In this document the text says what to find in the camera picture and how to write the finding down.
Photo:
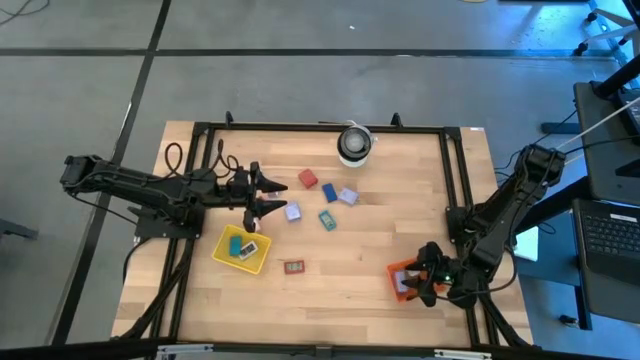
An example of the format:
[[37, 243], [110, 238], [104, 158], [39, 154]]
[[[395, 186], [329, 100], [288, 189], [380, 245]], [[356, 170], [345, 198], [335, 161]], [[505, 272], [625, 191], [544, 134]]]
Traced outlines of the white floor sheet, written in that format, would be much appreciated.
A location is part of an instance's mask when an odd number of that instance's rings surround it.
[[516, 257], [536, 262], [539, 255], [539, 228], [531, 227], [516, 236], [514, 247]]

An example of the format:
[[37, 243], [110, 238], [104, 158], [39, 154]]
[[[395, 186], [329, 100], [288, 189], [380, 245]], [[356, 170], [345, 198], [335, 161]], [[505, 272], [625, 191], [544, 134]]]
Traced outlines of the dark grey floor foot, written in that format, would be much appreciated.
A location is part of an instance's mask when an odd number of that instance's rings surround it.
[[0, 239], [5, 235], [34, 240], [38, 236], [38, 231], [0, 218]]

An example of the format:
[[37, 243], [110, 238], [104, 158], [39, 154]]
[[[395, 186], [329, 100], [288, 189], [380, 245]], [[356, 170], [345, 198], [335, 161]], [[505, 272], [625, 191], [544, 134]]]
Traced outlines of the white chair base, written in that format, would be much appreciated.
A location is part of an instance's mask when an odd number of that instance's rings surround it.
[[600, 22], [601, 33], [581, 41], [573, 50], [575, 56], [581, 56], [596, 41], [618, 39], [617, 45], [632, 44], [633, 55], [640, 55], [640, 0], [620, 0], [627, 12], [621, 15], [593, 5], [586, 16], [585, 23]]

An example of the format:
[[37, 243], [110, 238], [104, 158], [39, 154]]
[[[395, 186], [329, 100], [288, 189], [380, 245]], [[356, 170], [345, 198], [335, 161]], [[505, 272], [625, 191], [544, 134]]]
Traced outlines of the orange plastic basket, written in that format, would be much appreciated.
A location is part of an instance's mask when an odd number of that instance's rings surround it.
[[[407, 293], [406, 294], [399, 294], [399, 293], [396, 292], [395, 282], [394, 282], [394, 273], [396, 271], [402, 271], [402, 270], [406, 271], [405, 267], [415, 259], [416, 258], [409, 258], [409, 259], [406, 259], [406, 260], [403, 260], [403, 261], [400, 261], [400, 262], [395, 262], [395, 263], [389, 264], [386, 267], [388, 281], [389, 281], [391, 289], [392, 289], [392, 291], [394, 293], [395, 299], [399, 303], [407, 302], [407, 300], [406, 300]], [[411, 272], [408, 272], [408, 271], [406, 271], [406, 272], [407, 272], [407, 279], [406, 280], [417, 278], [417, 279], [421, 279], [423, 281], [426, 281], [427, 278], [428, 278], [428, 274], [426, 272], [417, 272], [417, 273], [411, 273]]]

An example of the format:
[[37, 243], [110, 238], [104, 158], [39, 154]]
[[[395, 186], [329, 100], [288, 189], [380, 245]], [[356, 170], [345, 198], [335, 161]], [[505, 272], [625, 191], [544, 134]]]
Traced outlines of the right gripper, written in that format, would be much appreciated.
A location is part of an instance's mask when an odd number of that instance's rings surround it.
[[408, 288], [407, 301], [420, 299], [426, 307], [434, 307], [437, 299], [459, 303], [469, 298], [469, 287], [464, 284], [467, 270], [460, 261], [442, 261], [442, 257], [443, 252], [435, 242], [427, 242], [418, 250], [416, 259], [405, 270], [433, 274], [434, 287], [421, 279], [403, 280], [402, 284]]

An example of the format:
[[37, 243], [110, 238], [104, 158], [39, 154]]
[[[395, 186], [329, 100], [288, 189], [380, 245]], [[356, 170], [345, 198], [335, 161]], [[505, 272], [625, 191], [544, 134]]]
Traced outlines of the black standing desk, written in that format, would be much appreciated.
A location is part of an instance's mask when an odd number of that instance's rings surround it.
[[[640, 55], [603, 82], [591, 81], [574, 86], [578, 135], [625, 103], [640, 97], [640, 88], [629, 89], [627, 83], [640, 76]], [[543, 259], [531, 277], [573, 286], [578, 314], [560, 316], [566, 326], [582, 330], [592, 327], [592, 315], [640, 324], [640, 287], [601, 276], [589, 276], [581, 262], [578, 248], [575, 200], [584, 199], [640, 208], [640, 102], [584, 135], [580, 146], [564, 153], [575, 158], [582, 153], [587, 173], [555, 194], [536, 204], [520, 224], [520, 229], [539, 225], [563, 212], [570, 214], [568, 236], [554, 236], [554, 245], [542, 246]]]

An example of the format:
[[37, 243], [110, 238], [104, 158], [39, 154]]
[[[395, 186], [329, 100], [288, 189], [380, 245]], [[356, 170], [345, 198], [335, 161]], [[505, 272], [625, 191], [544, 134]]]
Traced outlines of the yellow plastic basket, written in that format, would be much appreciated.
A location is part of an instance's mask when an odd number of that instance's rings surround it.
[[[231, 236], [239, 235], [243, 239], [243, 246], [254, 241], [259, 250], [250, 258], [242, 261], [238, 257], [229, 255], [229, 239]], [[269, 253], [271, 239], [258, 233], [248, 233], [244, 229], [234, 225], [227, 225], [222, 232], [217, 246], [212, 253], [212, 258], [218, 262], [229, 265], [239, 270], [243, 270], [253, 275], [261, 272], [264, 262]]]

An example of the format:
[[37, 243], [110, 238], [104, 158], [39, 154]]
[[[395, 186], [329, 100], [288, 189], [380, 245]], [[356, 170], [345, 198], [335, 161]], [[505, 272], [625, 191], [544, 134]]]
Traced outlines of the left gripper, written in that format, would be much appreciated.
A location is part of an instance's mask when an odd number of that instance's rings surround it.
[[243, 226], [246, 232], [256, 231], [255, 219], [262, 219], [267, 214], [287, 205], [285, 200], [256, 199], [257, 190], [263, 193], [287, 191], [288, 186], [267, 179], [257, 161], [250, 164], [250, 169], [239, 167], [227, 181], [227, 207], [229, 209], [246, 208]]

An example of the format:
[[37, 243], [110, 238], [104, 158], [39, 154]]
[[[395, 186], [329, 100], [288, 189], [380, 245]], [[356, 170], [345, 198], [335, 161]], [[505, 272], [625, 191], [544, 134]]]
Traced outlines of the silver extrusion bar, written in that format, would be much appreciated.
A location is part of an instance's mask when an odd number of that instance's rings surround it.
[[181, 354], [207, 353], [213, 351], [213, 344], [172, 344], [159, 346], [156, 355], [162, 358], [170, 358]]
[[434, 357], [446, 360], [493, 360], [491, 353], [455, 349], [435, 349]]

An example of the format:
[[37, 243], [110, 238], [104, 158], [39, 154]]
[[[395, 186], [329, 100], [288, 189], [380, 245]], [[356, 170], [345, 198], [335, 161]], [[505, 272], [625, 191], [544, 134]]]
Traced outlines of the black gantry beam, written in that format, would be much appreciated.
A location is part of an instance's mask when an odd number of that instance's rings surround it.
[[619, 360], [613, 357], [546, 351], [536, 347], [512, 348], [497, 345], [456, 347], [389, 347], [345, 345], [290, 345], [261, 343], [177, 343], [172, 338], [117, 339], [101, 342], [0, 349], [0, 360], [130, 360], [157, 356], [157, 348], [172, 344], [213, 344], [207, 353], [265, 353], [289, 356], [334, 358], [340, 356], [398, 356], [435, 358], [435, 349], [455, 349], [491, 353], [493, 360]]

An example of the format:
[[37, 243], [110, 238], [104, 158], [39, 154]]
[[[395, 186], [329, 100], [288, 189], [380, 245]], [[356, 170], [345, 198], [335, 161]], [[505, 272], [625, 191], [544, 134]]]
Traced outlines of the black aluminium table frame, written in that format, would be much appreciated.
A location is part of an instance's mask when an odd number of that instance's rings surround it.
[[[428, 241], [453, 255], [445, 210], [487, 199], [496, 188], [485, 131], [469, 127], [378, 126], [370, 158], [348, 168], [338, 158], [334, 125], [195, 124], [170, 121], [164, 143], [190, 144], [201, 131], [196, 159], [210, 140], [223, 140], [242, 164], [258, 161], [265, 174], [285, 183], [301, 219], [283, 211], [261, 221], [271, 239], [257, 275], [212, 258], [227, 225], [240, 211], [207, 214], [186, 282], [158, 316], [154, 335], [182, 342], [389, 347], [468, 347], [503, 344], [481, 307], [462, 310], [447, 302], [426, 308], [396, 301], [386, 267], [413, 257]], [[306, 189], [298, 174], [310, 169], [318, 183]], [[331, 183], [359, 194], [353, 206], [328, 203]], [[336, 228], [318, 214], [328, 210]], [[305, 272], [286, 275], [285, 261], [303, 260]]]

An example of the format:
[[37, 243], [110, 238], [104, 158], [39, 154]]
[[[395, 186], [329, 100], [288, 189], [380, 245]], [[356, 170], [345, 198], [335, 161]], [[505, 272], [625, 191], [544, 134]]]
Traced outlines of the white thin rod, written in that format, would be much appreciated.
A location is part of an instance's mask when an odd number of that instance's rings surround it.
[[608, 116], [606, 116], [605, 118], [601, 119], [600, 121], [598, 121], [596, 124], [590, 126], [589, 128], [587, 128], [586, 130], [582, 131], [581, 133], [579, 133], [578, 135], [574, 136], [573, 138], [565, 141], [564, 143], [562, 143], [561, 145], [556, 147], [556, 150], [560, 150], [563, 149], [564, 147], [566, 147], [568, 144], [574, 142], [575, 140], [581, 139], [584, 135], [592, 132], [593, 130], [595, 130], [597, 127], [603, 125], [604, 123], [608, 122], [609, 120], [613, 119], [614, 117], [616, 117], [617, 115], [619, 115], [620, 113], [624, 112], [626, 109], [628, 109], [629, 107], [635, 105], [636, 103], [640, 102], [640, 97], [634, 99], [633, 101], [630, 101], [628, 103], [625, 103], [622, 107], [620, 107], [619, 109], [615, 110], [614, 112], [612, 112], [611, 114], [609, 114]]

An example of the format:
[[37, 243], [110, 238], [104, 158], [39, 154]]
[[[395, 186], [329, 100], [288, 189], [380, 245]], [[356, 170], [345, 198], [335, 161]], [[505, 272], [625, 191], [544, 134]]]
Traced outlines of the black laptop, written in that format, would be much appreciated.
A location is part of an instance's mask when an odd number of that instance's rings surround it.
[[640, 208], [578, 199], [572, 210], [586, 273], [640, 287]]

